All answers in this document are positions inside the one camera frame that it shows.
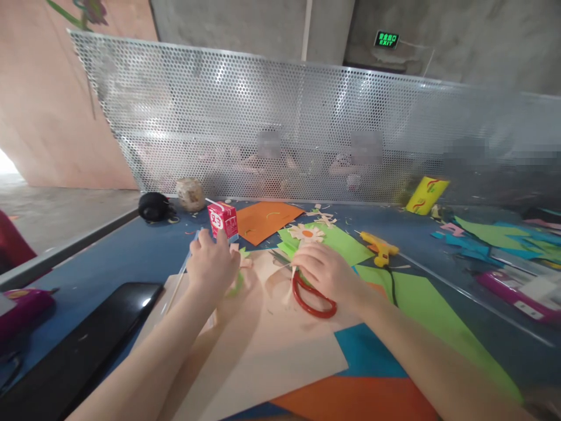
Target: scissors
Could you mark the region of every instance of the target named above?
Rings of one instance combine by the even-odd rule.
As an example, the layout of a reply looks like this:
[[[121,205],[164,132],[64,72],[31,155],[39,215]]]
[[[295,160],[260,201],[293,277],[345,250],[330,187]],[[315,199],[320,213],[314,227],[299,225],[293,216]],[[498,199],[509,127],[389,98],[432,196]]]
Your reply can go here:
[[[274,256],[275,259],[277,259],[282,264],[290,263],[290,261],[282,254],[277,253],[274,250],[271,250],[270,253]],[[322,300],[328,302],[331,305],[331,308],[327,310],[316,310],[310,307],[300,296],[300,287],[304,288],[309,293],[321,298]],[[292,278],[292,291],[294,294],[294,298],[296,299],[296,302],[300,305],[300,307],[302,307],[306,312],[308,312],[312,316],[315,316],[320,319],[331,319],[333,316],[335,316],[335,313],[337,313],[337,303],[327,298],[317,289],[305,283],[304,280],[301,278],[299,271],[296,271],[294,273],[294,277]]]

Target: red scissors handle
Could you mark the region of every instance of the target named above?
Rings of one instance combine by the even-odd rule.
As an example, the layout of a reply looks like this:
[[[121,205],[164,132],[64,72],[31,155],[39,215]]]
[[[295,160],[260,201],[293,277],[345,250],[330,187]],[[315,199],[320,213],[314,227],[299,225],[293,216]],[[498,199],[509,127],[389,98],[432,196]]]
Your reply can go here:
[[[304,302],[304,300],[302,300],[302,297],[300,296],[299,286],[304,288],[309,293],[318,296],[322,300],[327,301],[329,304],[331,304],[331,308],[329,310],[320,311],[310,307],[307,303]],[[331,319],[333,316],[335,316],[335,313],[337,313],[337,303],[327,298],[317,289],[312,288],[307,283],[305,283],[300,277],[298,271],[296,271],[296,273],[294,274],[294,278],[292,278],[292,291],[294,292],[294,298],[296,298],[296,302],[300,304],[300,306],[312,316],[321,319]]]

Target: yellow glue gun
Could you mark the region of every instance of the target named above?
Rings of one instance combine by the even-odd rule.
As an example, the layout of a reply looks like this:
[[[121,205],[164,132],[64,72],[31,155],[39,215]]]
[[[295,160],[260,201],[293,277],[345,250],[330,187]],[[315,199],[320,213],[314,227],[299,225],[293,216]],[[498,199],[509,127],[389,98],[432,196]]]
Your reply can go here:
[[[378,253],[378,256],[374,258],[374,264],[378,267],[384,267],[390,264],[390,256],[395,256],[399,253],[399,248],[396,246],[392,246],[391,244],[386,243],[384,240],[373,236],[365,231],[357,232],[361,238],[370,243],[368,246],[374,253]]]

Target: perforated metal panel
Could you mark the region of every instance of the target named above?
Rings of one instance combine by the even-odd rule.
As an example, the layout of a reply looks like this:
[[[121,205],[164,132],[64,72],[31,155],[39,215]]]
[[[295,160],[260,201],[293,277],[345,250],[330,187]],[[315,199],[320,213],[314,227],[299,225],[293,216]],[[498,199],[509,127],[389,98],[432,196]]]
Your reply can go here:
[[[559,98],[71,32],[142,191],[198,177],[214,197],[400,202],[422,175],[449,202],[556,198]],[[258,139],[280,138],[258,157]],[[351,157],[375,132],[382,160]],[[379,154],[379,143],[372,145]]]

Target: green exit sign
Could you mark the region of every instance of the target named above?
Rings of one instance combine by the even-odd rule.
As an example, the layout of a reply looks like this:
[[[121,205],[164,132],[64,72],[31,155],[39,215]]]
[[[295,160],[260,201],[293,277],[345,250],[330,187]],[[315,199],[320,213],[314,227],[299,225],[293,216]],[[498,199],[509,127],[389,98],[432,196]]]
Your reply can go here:
[[[389,32],[378,31],[374,46],[395,49],[397,47],[397,40],[399,34],[390,34]]]

